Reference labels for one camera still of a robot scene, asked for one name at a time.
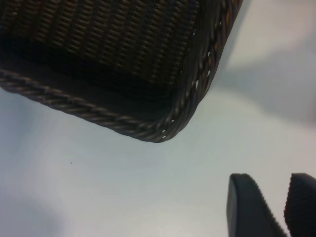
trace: black rubber object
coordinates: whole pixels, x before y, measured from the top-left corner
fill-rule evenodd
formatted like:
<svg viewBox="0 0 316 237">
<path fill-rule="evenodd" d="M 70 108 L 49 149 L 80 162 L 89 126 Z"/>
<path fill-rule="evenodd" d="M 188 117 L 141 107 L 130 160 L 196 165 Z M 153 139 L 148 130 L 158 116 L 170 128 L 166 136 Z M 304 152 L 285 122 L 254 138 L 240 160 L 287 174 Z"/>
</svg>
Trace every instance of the black rubber object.
<svg viewBox="0 0 316 237">
<path fill-rule="evenodd" d="M 227 221 L 229 237 L 286 237 L 248 174 L 230 176 Z"/>
<path fill-rule="evenodd" d="M 292 174 L 284 218 L 292 237 L 316 236 L 316 179 Z"/>
</svg>

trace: white surface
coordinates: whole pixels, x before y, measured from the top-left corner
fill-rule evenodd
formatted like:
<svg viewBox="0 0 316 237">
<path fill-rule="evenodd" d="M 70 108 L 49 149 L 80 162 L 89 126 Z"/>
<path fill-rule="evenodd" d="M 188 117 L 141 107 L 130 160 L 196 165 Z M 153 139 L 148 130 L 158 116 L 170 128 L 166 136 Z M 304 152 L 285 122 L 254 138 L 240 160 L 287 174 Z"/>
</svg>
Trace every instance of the white surface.
<svg viewBox="0 0 316 237">
<path fill-rule="evenodd" d="M 315 62 L 316 1 L 245 0 L 210 92 L 162 144 L 0 90 L 0 236 L 226 237 L 233 172 L 285 227 L 291 172 L 316 176 Z"/>
</svg>

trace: black plastic object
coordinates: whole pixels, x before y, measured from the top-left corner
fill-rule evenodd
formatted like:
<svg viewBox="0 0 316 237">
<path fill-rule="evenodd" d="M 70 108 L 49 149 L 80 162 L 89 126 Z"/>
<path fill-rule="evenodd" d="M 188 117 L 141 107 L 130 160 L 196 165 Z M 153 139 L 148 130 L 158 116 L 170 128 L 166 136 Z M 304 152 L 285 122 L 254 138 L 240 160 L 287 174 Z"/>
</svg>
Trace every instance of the black plastic object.
<svg viewBox="0 0 316 237">
<path fill-rule="evenodd" d="M 304 173 L 292 174 L 284 211 L 292 237 L 316 236 L 316 179 Z"/>
<path fill-rule="evenodd" d="M 229 237 L 286 237 L 248 174 L 230 176 L 227 221 Z"/>
</svg>

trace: woven basket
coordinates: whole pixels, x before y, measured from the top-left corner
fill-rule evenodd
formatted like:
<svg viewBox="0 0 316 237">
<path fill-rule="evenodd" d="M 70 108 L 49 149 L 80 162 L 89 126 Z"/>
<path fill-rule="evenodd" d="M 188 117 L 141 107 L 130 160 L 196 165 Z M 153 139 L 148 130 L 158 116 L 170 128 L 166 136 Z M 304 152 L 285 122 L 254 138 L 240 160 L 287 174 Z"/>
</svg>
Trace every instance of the woven basket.
<svg viewBox="0 0 316 237">
<path fill-rule="evenodd" d="M 242 0 L 5 0 L 0 87 L 143 141 L 189 122 Z"/>
</svg>

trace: basket rim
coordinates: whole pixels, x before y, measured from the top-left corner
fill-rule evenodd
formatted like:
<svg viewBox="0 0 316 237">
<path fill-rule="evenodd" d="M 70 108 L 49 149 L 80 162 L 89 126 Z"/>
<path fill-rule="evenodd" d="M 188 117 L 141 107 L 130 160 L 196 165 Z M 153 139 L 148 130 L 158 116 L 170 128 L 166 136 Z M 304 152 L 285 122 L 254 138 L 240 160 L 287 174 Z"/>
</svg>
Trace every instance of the basket rim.
<svg viewBox="0 0 316 237">
<path fill-rule="evenodd" d="M 91 104 L 84 97 L 72 96 L 2 67 L 0 87 L 142 141 L 158 143 L 170 140 L 187 125 L 206 95 L 242 4 L 242 0 L 198 1 L 201 11 L 195 35 L 190 39 L 190 50 L 183 61 L 178 88 L 170 111 L 160 119 L 145 121 L 116 113 Z"/>
</svg>

